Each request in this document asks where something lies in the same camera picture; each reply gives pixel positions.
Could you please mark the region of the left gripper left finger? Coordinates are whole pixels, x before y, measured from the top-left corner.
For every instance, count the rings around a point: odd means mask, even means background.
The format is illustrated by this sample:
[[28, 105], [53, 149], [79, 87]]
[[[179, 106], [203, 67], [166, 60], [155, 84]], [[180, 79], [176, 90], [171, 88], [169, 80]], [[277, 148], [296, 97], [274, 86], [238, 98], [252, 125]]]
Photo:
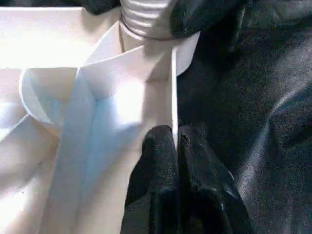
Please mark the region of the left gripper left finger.
[[130, 176], [121, 233], [179, 233], [178, 179], [171, 128], [150, 129], [142, 143], [141, 157]]

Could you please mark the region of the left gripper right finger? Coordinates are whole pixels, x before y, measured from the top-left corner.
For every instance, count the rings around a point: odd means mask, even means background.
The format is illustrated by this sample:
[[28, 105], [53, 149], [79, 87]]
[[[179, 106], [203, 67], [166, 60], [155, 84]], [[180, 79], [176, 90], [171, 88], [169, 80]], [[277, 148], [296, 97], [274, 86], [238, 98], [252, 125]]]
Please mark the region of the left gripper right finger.
[[202, 129], [180, 127], [178, 164], [184, 233], [254, 233], [234, 179], [208, 145]]

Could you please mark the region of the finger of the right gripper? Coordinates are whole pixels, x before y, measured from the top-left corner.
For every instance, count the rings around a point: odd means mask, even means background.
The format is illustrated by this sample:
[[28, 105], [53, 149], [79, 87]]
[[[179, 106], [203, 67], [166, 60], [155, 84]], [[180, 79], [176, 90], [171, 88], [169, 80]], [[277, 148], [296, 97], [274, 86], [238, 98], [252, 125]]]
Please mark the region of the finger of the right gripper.
[[81, 0], [80, 4], [89, 13], [100, 15], [120, 6], [120, 0]]
[[170, 15], [171, 34], [175, 38], [191, 36], [245, 3], [245, 0], [178, 0]]

